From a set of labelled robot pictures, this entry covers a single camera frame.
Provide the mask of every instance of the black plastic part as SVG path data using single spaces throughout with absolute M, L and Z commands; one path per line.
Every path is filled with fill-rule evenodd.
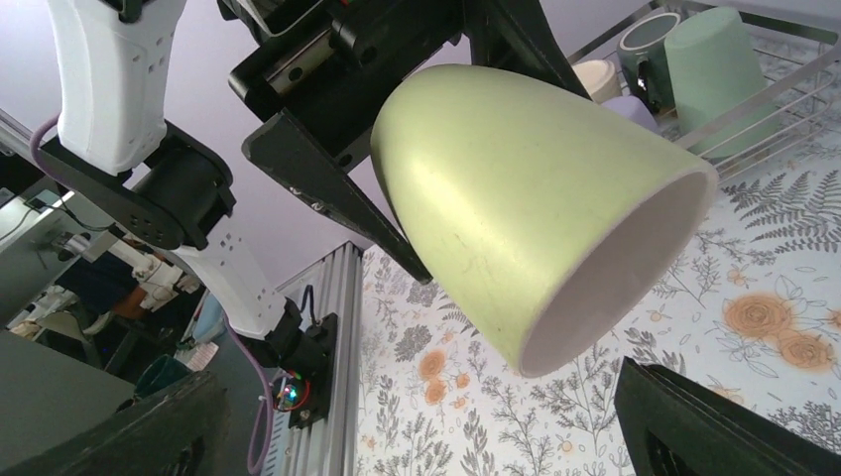
M 312 209 L 377 242 L 413 278 L 431 281 L 412 245 L 288 111 L 249 136 L 243 154 L 284 188 L 294 187 Z
M 330 413 L 332 404 L 333 364 L 338 337 L 338 316 L 329 314 L 321 320 L 320 326 L 306 330 L 307 336 L 326 349 L 326 365 L 322 372 L 307 378 L 309 396 L 299 408 L 290 412 L 289 428 L 306 428 Z
M 557 45 L 540 0 L 467 0 L 464 5 L 473 64 L 518 72 L 590 99 Z
M 269 78 L 290 74 L 282 68 L 306 55 L 322 32 L 329 32 L 332 55 L 276 91 Z M 229 78 L 265 122 L 243 145 L 246 157 L 313 210 L 380 245 L 422 283 L 431 275 L 415 250 L 347 173 L 370 155 L 371 127 L 392 91 L 462 34 L 470 38 L 475 64 L 589 99 L 539 0 L 332 2 L 266 41 Z
M 262 340 L 245 336 L 240 336 L 240 340 L 263 367 L 294 370 L 309 380 L 322 373 L 328 365 L 329 349 L 315 338 L 317 326 L 310 327 L 314 331 L 303 332 L 300 324 L 298 306 L 287 298 L 284 315 L 274 330 Z
M 264 15 L 263 20 L 270 30 L 264 32 L 260 28 L 260 24 L 251 18 L 251 14 L 242 8 L 237 0 L 216 0 L 222 19 L 239 19 L 248 27 L 254 40 L 261 45 L 273 36 L 287 32 L 301 19 L 313 11 L 320 10 L 324 3 L 324 0 L 264 0 L 261 3 L 264 9 L 269 8 L 270 4 L 274 4 L 271 12 Z
M 122 23 L 137 23 L 143 14 L 143 6 L 154 0 L 102 0 L 119 13 Z
M 652 62 L 647 58 L 642 58 L 637 61 L 637 84 L 631 84 L 628 87 L 631 92 L 639 97 L 652 114 L 657 114 L 661 109 L 661 102 L 658 96 L 652 92 L 651 81 L 649 76 L 652 72 Z
M 0 475 L 222 474 L 231 415 L 225 392 L 214 374 L 192 373 Z
M 841 474 L 841 457 L 660 365 L 626 358 L 614 401 L 637 474 Z
M 234 200 L 230 169 L 215 153 L 168 123 L 167 137 L 146 161 L 150 171 L 134 189 L 83 161 L 58 137 L 41 147 L 47 169 L 150 245 L 173 250 L 181 245 L 203 249 L 207 234 Z

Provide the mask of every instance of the green mug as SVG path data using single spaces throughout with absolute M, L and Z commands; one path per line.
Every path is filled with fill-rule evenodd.
M 673 12 L 647 18 L 632 26 L 616 49 L 628 89 L 653 113 L 674 107 L 663 43 L 680 20 Z
M 767 87 L 739 12 L 718 7 L 683 21 L 666 36 L 665 54 L 680 131 L 705 126 Z M 768 104 L 690 147 L 707 159 L 724 159 L 756 146 L 780 123 Z M 749 126 L 739 137 L 722 142 Z

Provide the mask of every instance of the white mug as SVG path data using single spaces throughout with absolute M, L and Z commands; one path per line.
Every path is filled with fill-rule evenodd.
M 572 67 L 575 75 L 596 104 L 622 95 L 616 65 L 606 59 L 592 59 Z

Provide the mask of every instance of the mint green cup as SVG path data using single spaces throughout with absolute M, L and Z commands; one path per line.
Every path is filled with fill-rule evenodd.
M 767 86 L 751 39 L 734 8 L 718 7 L 684 20 L 666 36 L 665 54 L 683 134 L 705 126 Z M 774 111 L 768 104 L 689 150 L 706 159 L 724 159 L 756 146 L 777 131 L 778 117 L 705 153 Z

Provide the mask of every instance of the yellow-green cup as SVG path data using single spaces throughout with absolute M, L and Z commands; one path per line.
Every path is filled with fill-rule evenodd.
M 646 294 L 717 180 L 707 163 L 591 101 L 471 65 L 409 77 L 371 145 L 423 262 L 527 377 L 573 359 Z
M 684 20 L 665 37 L 665 55 L 680 131 L 688 134 L 762 91 L 763 76 L 739 12 L 718 7 Z M 777 131 L 777 117 L 705 153 L 774 112 L 772 104 L 728 125 L 690 148 L 709 159 L 723 159 L 751 148 Z

